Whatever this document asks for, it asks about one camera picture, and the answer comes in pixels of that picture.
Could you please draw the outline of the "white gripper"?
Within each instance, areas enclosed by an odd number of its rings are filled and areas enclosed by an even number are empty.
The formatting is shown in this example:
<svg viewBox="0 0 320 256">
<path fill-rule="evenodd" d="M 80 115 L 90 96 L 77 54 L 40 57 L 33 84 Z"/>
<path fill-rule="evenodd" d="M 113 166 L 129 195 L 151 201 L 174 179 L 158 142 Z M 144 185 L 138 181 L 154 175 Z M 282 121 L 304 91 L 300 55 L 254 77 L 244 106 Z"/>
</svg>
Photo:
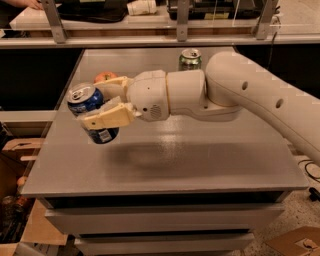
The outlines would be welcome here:
<svg viewBox="0 0 320 256">
<path fill-rule="evenodd" d="M 99 109 L 79 115 L 79 123 L 88 130 L 127 126 L 136 117 L 147 122 L 169 117 L 166 73 L 162 70 L 142 72 L 133 81 L 121 76 L 94 86 L 109 101 Z"/>
</svg>

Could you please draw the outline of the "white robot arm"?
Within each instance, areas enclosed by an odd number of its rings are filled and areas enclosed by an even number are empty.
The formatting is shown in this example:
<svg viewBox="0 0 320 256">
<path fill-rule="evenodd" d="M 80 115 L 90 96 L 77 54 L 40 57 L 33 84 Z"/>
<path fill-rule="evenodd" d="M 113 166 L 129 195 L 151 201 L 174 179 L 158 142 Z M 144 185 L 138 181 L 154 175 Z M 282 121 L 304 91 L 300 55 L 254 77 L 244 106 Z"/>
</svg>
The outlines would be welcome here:
<svg viewBox="0 0 320 256">
<path fill-rule="evenodd" d="M 78 118 L 89 130 L 127 126 L 136 118 L 162 121 L 171 115 L 232 121 L 245 108 L 320 163 L 320 100 L 239 53 L 218 52 L 205 70 L 146 71 L 94 87 L 107 102 Z"/>
</svg>

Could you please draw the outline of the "person's hand background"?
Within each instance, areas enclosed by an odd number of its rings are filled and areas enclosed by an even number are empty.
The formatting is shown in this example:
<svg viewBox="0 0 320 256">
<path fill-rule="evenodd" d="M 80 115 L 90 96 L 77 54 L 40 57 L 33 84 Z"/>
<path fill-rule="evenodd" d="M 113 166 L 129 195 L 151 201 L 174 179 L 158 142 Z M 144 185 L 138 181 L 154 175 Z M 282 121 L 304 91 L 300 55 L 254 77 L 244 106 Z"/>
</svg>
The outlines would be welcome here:
<svg viewBox="0 0 320 256">
<path fill-rule="evenodd" d="M 38 0 L 0 0 L 17 8 L 30 7 L 35 10 L 42 10 L 43 6 Z"/>
</svg>

